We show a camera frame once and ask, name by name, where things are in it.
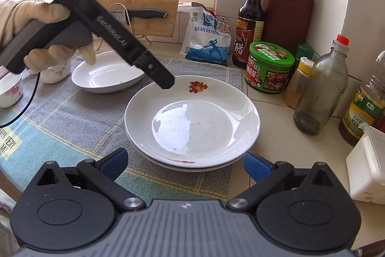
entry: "red bottle cap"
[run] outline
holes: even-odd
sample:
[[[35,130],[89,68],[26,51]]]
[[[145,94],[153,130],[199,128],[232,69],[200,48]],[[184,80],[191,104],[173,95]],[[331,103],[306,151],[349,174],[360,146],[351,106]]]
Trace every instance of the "red bottle cap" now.
[[[337,36],[337,42],[339,42],[339,43],[341,43],[341,44],[343,44],[343,45],[345,45],[345,46],[348,46],[348,44],[349,44],[349,39],[346,38],[346,37],[344,37],[344,36],[341,35],[341,34],[338,34],[338,36]]]

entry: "tiled countertop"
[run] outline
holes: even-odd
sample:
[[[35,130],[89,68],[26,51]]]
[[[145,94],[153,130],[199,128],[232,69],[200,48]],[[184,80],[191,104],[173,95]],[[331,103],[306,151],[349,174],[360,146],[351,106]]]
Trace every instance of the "tiled countertop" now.
[[[181,45],[153,42],[149,50],[159,57],[182,59]],[[229,66],[234,67],[229,58]],[[282,99],[282,94],[260,93],[242,82],[242,91],[254,103],[261,118],[261,132],[252,150],[271,162],[284,160],[296,168],[311,168],[317,161],[326,162],[342,185],[349,190],[345,159],[352,147],[338,132],[338,118],[332,117],[317,136],[309,136],[297,129],[293,122],[293,109]],[[255,182],[243,170],[243,161],[234,163],[228,198],[243,192]],[[353,248],[385,238],[385,205],[355,202],[361,213],[361,229]]]

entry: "gloved hand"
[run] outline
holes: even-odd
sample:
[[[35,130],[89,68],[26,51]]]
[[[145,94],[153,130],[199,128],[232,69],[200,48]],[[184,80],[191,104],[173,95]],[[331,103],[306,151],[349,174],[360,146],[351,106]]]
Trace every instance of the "gloved hand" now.
[[[43,23],[55,23],[67,19],[70,13],[61,4],[48,4],[35,0],[0,0],[0,47],[5,47],[32,19]],[[88,64],[95,63],[92,44],[77,49]],[[29,69],[40,72],[66,62],[75,51],[63,45],[53,45],[47,50],[37,47],[24,58],[24,64]]]

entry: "dark red knife block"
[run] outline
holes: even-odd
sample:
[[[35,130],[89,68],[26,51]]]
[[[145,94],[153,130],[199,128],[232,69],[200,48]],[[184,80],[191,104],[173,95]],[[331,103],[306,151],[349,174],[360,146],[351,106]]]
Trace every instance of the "dark red knife block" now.
[[[314,0],[264,0],[262,41],[277,44],[293,55],[305,42]]]

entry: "finger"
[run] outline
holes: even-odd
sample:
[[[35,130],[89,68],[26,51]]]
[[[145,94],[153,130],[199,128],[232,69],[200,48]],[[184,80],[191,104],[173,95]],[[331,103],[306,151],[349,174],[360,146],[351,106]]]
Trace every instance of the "finger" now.
[[[68,48],[64,45],[52,45],[48,49],[48,53],[56,61],[56,64],[59,65],[68,61],[74,55],[75,49]]]
[[[57,63],[46,49],[35,48],[24,57],[24,64],[34,71],[44,71]]]
[[[80,46],[78,47],[78,50],[80,54],[83,56],[86,63],[88,63],[91,66],[95,64],[96,56],[95,56],[93,43],[86,46]]]
[[[15,14],[15,33],[18,33],[30,20],[55,23],[67,19],[71,12],[61,4],[48,4],[28,0],[17,6]]]

